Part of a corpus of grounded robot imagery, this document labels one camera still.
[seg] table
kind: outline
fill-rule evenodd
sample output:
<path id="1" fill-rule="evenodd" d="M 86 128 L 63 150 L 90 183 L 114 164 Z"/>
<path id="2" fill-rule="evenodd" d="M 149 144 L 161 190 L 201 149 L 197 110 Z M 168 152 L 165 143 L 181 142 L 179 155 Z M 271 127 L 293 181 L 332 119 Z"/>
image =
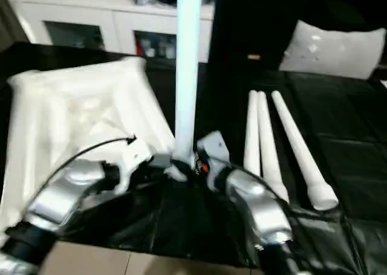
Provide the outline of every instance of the table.
<path id="1" fill-rule="evenodd" d="M 74 48 L 15 44 L 0 54 L 1 168 L 12 90 L 5 83 L 26 70 L 53 70 L 107 62 L 122 54 Z M 146 74 L 172 131 L 174 64 L 148 60 Z M 220 130 L 241 164 L 250 89 L 279 90 L 340 207 L 316 212 L 274 109 L 273 132 L 284 184 L 301 225 L 291 219 L 303 255 L 315 274 L 385 274 L 387 272 L 387 89 L 377 80 L 361 81 L 302 73 L 243 73 L 201 64 L 195 139 Z M 193 260 L 251 266 L 243 248 L 243 227 L 233 205 L 194 184 L 166 178 L 152 189 L 129 193 L 95 216 L 79 221 L 89 227 L 65 239 Z"/>

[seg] white tube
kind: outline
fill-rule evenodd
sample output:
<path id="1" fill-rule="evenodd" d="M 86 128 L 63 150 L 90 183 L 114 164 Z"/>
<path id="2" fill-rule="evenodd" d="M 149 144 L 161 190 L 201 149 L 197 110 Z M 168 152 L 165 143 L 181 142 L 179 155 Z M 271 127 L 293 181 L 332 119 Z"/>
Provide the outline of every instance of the white tube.
<path id="1" fill-rule="evenodd" d="M 193 163 L 201 0 L 177 0 L 176 159 Z"/>
<path id="2" fill-rule="evenodd" d="M 250 91 L 249 105 L 247 108 L 243 167 L 251 173 L 254 173 L 257 176 L 261 176 L 258 133 L 258 102 L 259 100 L 257 92 Z"/>
<path id="3" fill-rule="evenodd" d="M 258 92 L 258 125 L 259 142 L 261 144 L 263 177 L 273 191 L 289 203 L 289 196 L 282 182 L 276 145 L 274 142 L 272 122 L 268 112 L 267 99 L 264 92 Z"/>
<path id="4" fill-rule="evenodd" d="M 281 94 L 278 91 L 274 91 L 272 97 L 291 148 L 307 183 L 308 196 L 313 207 L 316 210 L 332 209 L 339 203 L 332 187 L 325 182 Z"/>

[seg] black plastic sheet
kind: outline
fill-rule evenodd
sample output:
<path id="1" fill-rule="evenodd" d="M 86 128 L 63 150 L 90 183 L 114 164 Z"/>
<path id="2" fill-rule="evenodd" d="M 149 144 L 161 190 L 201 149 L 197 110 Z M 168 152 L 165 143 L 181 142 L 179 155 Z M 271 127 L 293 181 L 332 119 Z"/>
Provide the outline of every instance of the black plastic sheet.
<path id="1" fill-rule="evenodd" d="M 8 77 L 25 70 L 53 70 L 117 60 L 120 54 L 17 44 L 0 54 L 1 133 L 11 102 Z M 146 73 L 171 129 L 173 65 L 148 60 Z M 296 73 L 210 71 L 200 65 L 195 138 L 220 130 L 233 162 L 242 163 L 250 89 L 268 96 L 284 184 L 296 215 L 291 224 L 314 274 L 387 273 L 387 90 L 378 81 Z M 315 211 L 270 93 L 281 92 L 340 207 Z M 82 244 L 206 262 L 252 267 L 244 228 L 234 206 L 198 187 L 160 177 L 98 212 L 79 218 L 66 238 Z"/>

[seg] black wire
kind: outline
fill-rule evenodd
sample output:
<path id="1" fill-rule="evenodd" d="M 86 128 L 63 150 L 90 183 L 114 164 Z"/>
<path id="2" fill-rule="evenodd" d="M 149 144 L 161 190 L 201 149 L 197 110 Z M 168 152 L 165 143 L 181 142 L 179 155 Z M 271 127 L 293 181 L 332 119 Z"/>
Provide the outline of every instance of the black wire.
<path id="1" fill-rule="evenodd" d="M 101 142 L 101 143 L 97 143 L 95 145 L 92 145 L 80 152 L 78 152 L 77 154 L 73 155 L 72 157 L 70 157 L 69 159 L 67 159 L 65 162 L 63 162 L 48 178 L 47 180 L 41 185 L 41 187 L 37 190 L 37 192 L 33 195 L 33 197 L 31 198 L 30 202 L 28 204 L 26 204 L 26 207 L 24 208 L 23 212 L 22 212 L 22 218 L 24 217 L 24 215 L 26 214 L 27 212 L 27 209 L 28 209 L 28 206 L 31 204 L 32 201 L 34 201 L 37 196 L 42 192 L 42 190 L 44 188 L 46 188 L 47 184 L 53 179 L 53 177 L 59 172 L 61 171 L 63 168 L 67 167 L 70 163 L 72 163 L 75 159 L 77 159 L 78 157 L 80 157 L 81 155 L 89 152 L 89 151 L 92 151 L 94 150 L 95 148 L 98 148 L 100 146 L 103 146 L 103 145 L 106 145 L 106 144 L 110 144 L 110 143 L 113 143 L 113 142 L 119 142 L 119 141 L 126 141 L 127 144 L 131 144 L 133 141 L 135 140 L 135 136 L 133 136 L 133 138 L 129 138 L 129 137 L 125 137 L 125 138 L 116 138 L 116 139 L 111 139 L 111 140 L 106 140 L 104 142 Z"/>
<path id="2" fill-rule="evenodd" d="M 237 164 L 235 164 L 235 163 L 231 163 L 231 162 L 228 162 L 228 161 L 224 161 L 224 160 L 219 159 L 219 158 L 217 158 L 217 157 L 213 157 L 213 156 L 208 156 L 208 157 L 209 157 L 210 159 L 217 160 L 217 161 L 219 161 L 219 162 L 222 162 L 222 163 L 224 163 L 224 164 L 226 164 L 226 165 L 231 166 L 232 168 L 241 170 L 241 171 L 243 171 L 243 172 L 245 172 L 245 173 L 251 175 L 251 176 L 254 177 L 256 180 L 258 180 L 259 183 L 261 183 L 261 184 L 262 184 L 262 185 L 263 185 L 270 193 L 272 193 L 272 194 L 275 196 L 275 198 L 278 200 L 279 205 L 282 207 L 283 211 L 285 211 L 285 213 L 287 214 L 287 216 L 288 216 L 288 217 L 292 217 L 292 218 L 294 218 L 294 219 L 296 220 L 298 227 L 300 227 L 300 229 L 302 229 L 302 232 L 303 232 L 305 238 L 307 239 L 308 243 L 309 243 L 310 246 L 312 247 L 312 250 L 316 253 L 316 255 L 317 255 L 316 257 L 319 258 L 320 264 L 321 264 L 322 266 L 325 266 L 325 264 L 323 264 L 323 262 L 322 262 L 322 259 L 321 259 L 322 257 L 321 257 L 320 253 L 318 252 L 318 250 L 317 250 L 317 248 L 316 248 L 316 244 L 312 241 L 312 238 L 309 237 L 309 234 L 307 234 L 307 232 L 306 232 L 304 226 L 301 224 L 299 218 L 297 217 L 297 214 L 294 213 L 294 211 L 291 209 L 291 207 L 288 205 L 288 203 L 287 203 L 286 201 L 284 201 L 284 200 L 283 200 L 283 199 L 282 199 L 282 198 L 281 198 L 281 197 L 280 197 L 280 196 L 279 196 L 279 195 L 278 195 L 278 194 L 277 194 L 277 193 L 276 193 L 276 192 L 275 192 L 268 184 L 267 184 L 266 181 L 264 181 L 260 176 L 255 175 L 254 173 L 248 171 L 247 169 L 243 168 L 243 167 L 240 166 L 240 165 L 237 165 Z M 294 253 L 294 250 L 290 250 L 290 251 L 292 252 L 292 254 L 293 254 L 294 256 L 297 256 L 297 254 Z M 309 260 L 308 258 L 306 258 L 306 261 L 307 261 L 309 267 L 313 269 L 310 260 Z"/>

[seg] tapered white rod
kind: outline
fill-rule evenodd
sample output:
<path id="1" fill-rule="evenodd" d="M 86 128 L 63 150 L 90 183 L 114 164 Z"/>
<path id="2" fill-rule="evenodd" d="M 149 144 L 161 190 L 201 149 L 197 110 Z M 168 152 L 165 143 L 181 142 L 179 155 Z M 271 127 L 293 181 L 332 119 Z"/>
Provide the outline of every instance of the tapered white rod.
<path id="1" fill-rule="evenodd" d="M 308 196 L 313 207 L 316 210 L 332 209 L 337 206 L 339 200 L 334 194 L 332 187 L 325 182 L 281 94 L 278 91 L 274 91 L 272 97 L 291 148 L 307 183 Z"/>
<path id="2" fill-rule="evenodd" d="M 280 198 L 289 203 L 288 192 L 282 182 L 265 93 L 258 92 L 258 99 L 259 142 L 261 145 L 263 178 Z"/>
<path id="3" fill-rule="evenodd" d="M 250 91 L 249 105 L 247 108 L 243 167 L 257 176 L 261 176 L 259 156 L 258 93 L 256 91 Z"/>
<path id="4" fill-rule="evenodd" d="M 177 0 L 176 159 L 193 162 L 201 0 Z"/>

